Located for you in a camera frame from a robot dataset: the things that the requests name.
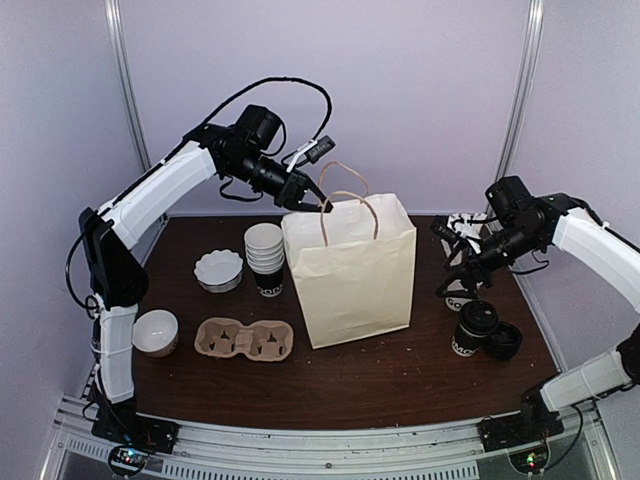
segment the bag handle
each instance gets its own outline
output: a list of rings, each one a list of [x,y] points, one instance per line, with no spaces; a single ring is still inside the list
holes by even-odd
[[[322,190],[322,181],[324,180],[324,176],[327,174],[327,170],[329,170],[329,167],[332,167],[333,165],[337,165],[338,167],[342,167],[347,172],[353,174],[355,177],[357,177],[360,180],[362,180],[362,183],[364,183],[364,186],[367,189],[367,191],[365,192],[364,196],[365,197],[369,196],[369,182],[367,182],[367,180],[362,175],[360,175],[358,172],[356,172],[353,168],[347,167],[342,162],[335,162],[335,161],[334,162],[329,162],[322,168],[322,171],[320,172],[320,176],[318,177],[318,188],[320,188]]]
[[[333,192],[331,195],[327,197],[327,199],[324,202],[322,202],[322,209],[320,210],[320,229],[322,230],[322,239],[324,240],[324,246],[325,247],[329,246],[329,239],[327,238],[327,228],[324,225],[324,211],[327,208],[327,204],[329,203],[329,200],[331,200],[331,198],[336,195],[346,195],[347,197],[357,198],[358,200],[360,200],[360,203],[364,203],[367,206],[367,208],[371,212],[371,215],[373,215],[373,219],[376,222],[376,226],[373,229],[373,239],[377,240],[378,230],[380,230],[380,222],[378,221],[378,215],[376,215],[376,211],[373,209],[371,204],[367,202],[364,198],[362,198],[360,195],[356,195],[355,193],[351,193],[351,192],[346,192],[344,190],[338,190],[337,192]]]

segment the white paper bag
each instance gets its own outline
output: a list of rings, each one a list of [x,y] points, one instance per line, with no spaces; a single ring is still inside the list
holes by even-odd
[[[313,348],[409,326],[416,228],[396,195],[365,201],[333,203],[324,215],[328,246],[321,214],[292,213],[282,220],[287,261]],[[369,206],[378,219],[375,240]]]

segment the table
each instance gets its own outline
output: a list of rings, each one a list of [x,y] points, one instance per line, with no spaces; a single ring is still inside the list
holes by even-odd
[[[344,345],[312,350],[291,276],[276,298],[261,297],[246,269],[233,291],[214,295],[193,274],[195,262],[214,249],[243,252],[243,232],[281,217],[173,218],[146,265],[151,287],[140,314],[173,312],[180,343],[169,357],[134,354],[141,413],[194,422],[270,429],[354,429],[409,426],[483,417],[517,410],[522,392],[557,370],[540,330],[512,276],[495,276],[483,299],[501,319],[522,331],[518,355],[499,362],[480,351],[463,358],[451,350],[457,314],[433,294],[442,281],[444,253],[429,230],[432,217],[412,217],[418,246],[411,326]],[[249,324],[284,320],[295,332],[281,363],[237,355],[198,354],[198,326],[210,317]]]

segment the robotic arm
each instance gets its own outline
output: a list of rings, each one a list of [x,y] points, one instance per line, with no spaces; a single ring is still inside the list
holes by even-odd
[[[165,452],[171,451],[175,439],[177,425],[136,415],[131,376],[133,324],[149,286],[131,249],[153,222],[216,174],[249,183],[255,192],[271,195],[278,206],[320,210],[318,202],[303,202],[308,191],[320,204],[326,200],[316,184],[291,164],[282,165],[264,154],[282,125],[277,115],[255,105],[249,105],[232,126],[199,125],[173,155],[98,210],[88,208],[80,215],[94,292],[85,307],[94,319],[92,349],[99,365],[94,435],[119,443],[151,439],[156,451]],[[315,163],[335,144],[325,136],[308,145],[297,152],[296,160],[303,156],[304,163]]]
[[[450,228],[442,218],[432,225],[452,249],[438,296],[478,298],[479,286],[491,286],[492,272],[553,245],[594,270],[640,313],[640,251],[602,222],[586,202],[563,193],[533,197],[518,177],[502,178],[486,196],[502,226],[488,238],[461,235],[463,228]],[[457,255],[461,261],[450,266]],[[610,351],[526,392],[520,415],[481,422],[485,449],[536,440],[541,429],[561,433],[557,420],[561,409],[639,382],[640,326]]]

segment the black lid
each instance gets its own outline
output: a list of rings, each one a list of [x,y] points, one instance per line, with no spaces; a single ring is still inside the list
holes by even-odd
[[[460,323],[474,335],[488,335],[498,325],[498,312],[489,302],[474,300],[460,310]]]
[[[495,331],[484,342],[484,349],[498,360],[509,360],[522,345],[522,333],[510,323],[500,322]]]

